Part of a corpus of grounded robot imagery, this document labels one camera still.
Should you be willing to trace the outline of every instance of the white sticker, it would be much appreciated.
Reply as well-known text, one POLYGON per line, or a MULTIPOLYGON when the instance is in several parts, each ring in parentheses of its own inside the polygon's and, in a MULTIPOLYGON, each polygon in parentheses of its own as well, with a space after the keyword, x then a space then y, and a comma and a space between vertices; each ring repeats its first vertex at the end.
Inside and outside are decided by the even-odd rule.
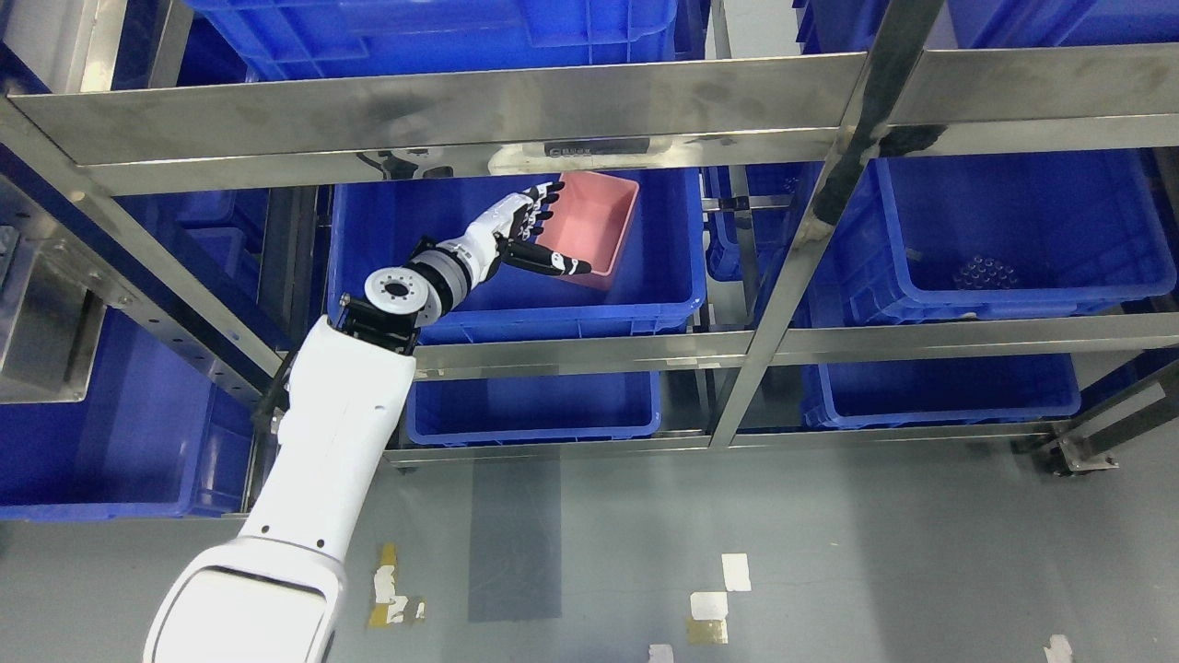
POLYGON ((670 644, 652 644, 647 648, 647 663, 676 663, 670 644))
POLYGON ((396 567, 387 564, 376 570, 373 575, 373 593, 376 596, 374 603, 393 603, 397 596, 397 587, 394 583, 396 567))
POLYGON ((720 621, 729 616, 727 592, 692 592, 692 619, 720 621))
POLYGON ((406 606, 409 605, 408 596, 395 596, 389 602, 389 609, 384 613, 386 624, 400 624, 406 621, 406 606))
POLYGON ((1073 645, 1065 636, 1052 636, 1048 646, 1043 648, 1043 656, 1048 663, 1073 663, 1073 645))
POLYGON ((753 591, 749 582, 749 556, 744 552, 726 552, 720 556, 725 571, 725 590, 731 592, 753 591))

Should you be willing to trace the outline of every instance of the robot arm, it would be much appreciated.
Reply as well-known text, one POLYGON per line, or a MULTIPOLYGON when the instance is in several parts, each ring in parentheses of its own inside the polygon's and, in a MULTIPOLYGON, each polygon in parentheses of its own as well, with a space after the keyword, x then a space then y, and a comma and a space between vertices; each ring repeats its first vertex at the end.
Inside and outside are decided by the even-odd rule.
POLYGON ((344 553, 409 394, 417 330, 506 262, 541 274, 588 263, 527 243, 561 183, 512 193, 462 237, 423 241, 406 267, 375 271, 295 359, 282 452, 237 538, 184 570, 152 622, 145 662, 320 662, 344 593, 344 553))

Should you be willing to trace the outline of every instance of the metal frame beam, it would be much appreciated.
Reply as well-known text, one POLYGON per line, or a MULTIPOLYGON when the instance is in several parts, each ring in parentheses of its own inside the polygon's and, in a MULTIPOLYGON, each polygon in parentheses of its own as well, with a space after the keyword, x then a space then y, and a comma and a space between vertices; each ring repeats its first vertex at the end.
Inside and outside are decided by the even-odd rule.
MULTIPOLYGON (((160 85, 171 79, 191 20, 169 5, 152 77, 160 85)), ((818 195, 757 329, 423 347, 417 355, 422 380, 737 369, 713 408, 711 439, 681 432, 625 444, 511 447, 523 452, 403 449, 391 452, 397 462, 534 455, 536 448, 578 455, 806 440, 1047 439, 1047 424, 737 433, 770 366, 1179 344, 1174 313, 786 329, 871 157, 1161 146, 1179 134, 1179 44, 927 51, 941 5, 891 4, 869 54, 11 94, 0 101, 0 142, 48 185, 39 203, 98 230, 97 241, 79 238, 80 250, 113 242, 114 252, 151 275, 126 278, 134 269, 95 254, 123 290, 154 307, 140 323, 165 316, 169 329, 190 334, 210 356, 229 357, 235 379, 255 387, 277 367, 272 343, 145 236, 113 196, 373 182, 436 166, 479 176, 825 159, 818 195), (166 297, 141 285, 163 285, 166 297)), ((751 251, 743 254, 750 262, 751 251)))
MULTIPOLYGON (((427 162, 479 176, 817 160, 864 61, 843 53, 11 99, 81 172, 131 195, 373 182, 427 162), (397 168, 369 163, 382 160, 397 168)), ((1179 44, 924 51, 881 123, 893 134, 888 156, 1168 145, 1179 133, 1179 44)))

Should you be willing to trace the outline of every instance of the blue crate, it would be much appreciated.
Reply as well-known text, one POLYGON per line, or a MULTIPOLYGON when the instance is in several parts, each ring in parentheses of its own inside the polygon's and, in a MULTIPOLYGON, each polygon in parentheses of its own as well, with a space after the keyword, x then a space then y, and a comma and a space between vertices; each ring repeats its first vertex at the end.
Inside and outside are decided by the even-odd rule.
MULTIPOLYGON (((803 164, 762 164, 745 168, 751 196, 793 193, 803 164)), ((704 169, 704 192, 713 198, 732 196, 729 169, 704 169)), ((790 224, 790 210, 753 212, 753 236, 757 238, 758 271, 764 273, 773 252, 793 237, 797 222, 790 224)), ((737 218, 732 212, 709 215, 705 222, 709 249, 705 252, 709 274, 717 281, 740 281, 740 247, 737 243, 737 218)))
MULTIPOLYGON (((678 0, 187 2, 265 80, 650 63, 676 57, 678 0)), ((703 27, 697 32, 699 41, 703 27)), ((683 37, 680 44, 685 45, 683 37)), ((687 47, 697 50, 694 42, 687 47)))
MULTIPOLYGON (((796 0, 803 53, 867 50, 887 0, 796 0)), ((948 0, 963 48, 1099 46, 1179 40, 1174 0, 948 0)))
POLYGON ((969 48, 1179 40, 1174 0, 950 0, 949 9, 969 48))
POLYGON ((795 0, 802 53, 867 51, 888 0, 795 0))
MULTIPOLYGON (((803 301, 802 327, 847 322, 830 256, 803 301)), ((812 428, 979 424, 1069 416, 1081 394, 1069 355, 993 356, 803 367, 803 422, 812 428)))
MULTIPOLYGON (((193 232, 243 287, 253 278, 256 288, 257 273, 248 269, 243 238, 235 234, 193 232)), ((0 406, 0 519, 74 521, 236 511, 251 434, 244 406, 129 317, 110 310, 86 400, 0 406)))
POLYGON ((257 76, 217 28, 204 17, 193 17, 176 85, 224 85, 256 79, 257 76))
POLYGON ((409 439, 420 445, 643 438, 659 428, 659 374, 421 382, 406 412, 409 439))
MULTIPOLYGON (((628 336, 683 329, 705 295, 696 170, 614 172, 639 198, 614 284, 595 290, 502 268, 462 304, 422 329, 423 343, 628 336)), ((555 175, 414 179, 336 189, 328 264, 328 313, 364 291, 376 269, 403 264, 422 235, 448 239, 512 191, 555 175)))
POLYGON ((877 159, 831 252, 861 324, 1092 314, 1175 285, 1134 151, 877 159), (959 289, 974 257, 1017 287, 959 289))

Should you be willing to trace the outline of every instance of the concrete floor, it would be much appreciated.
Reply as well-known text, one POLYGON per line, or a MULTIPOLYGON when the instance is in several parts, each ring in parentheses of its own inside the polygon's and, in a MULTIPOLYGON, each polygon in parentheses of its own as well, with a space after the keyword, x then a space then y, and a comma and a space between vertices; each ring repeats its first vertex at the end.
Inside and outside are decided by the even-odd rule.
MULTIPOLYGON (((378 472, 329 661, 1179 659, 1173 432, 1122 470, 1049 479, 983 444, 739 451, 378 472), (367 629, 380 546, 414 626, 367 629), (689 595, 749 554, 729 645, 689 645, 689 595)), ((9 663, 130 661, 176 573, 237 523, 0 524, 9 663)))

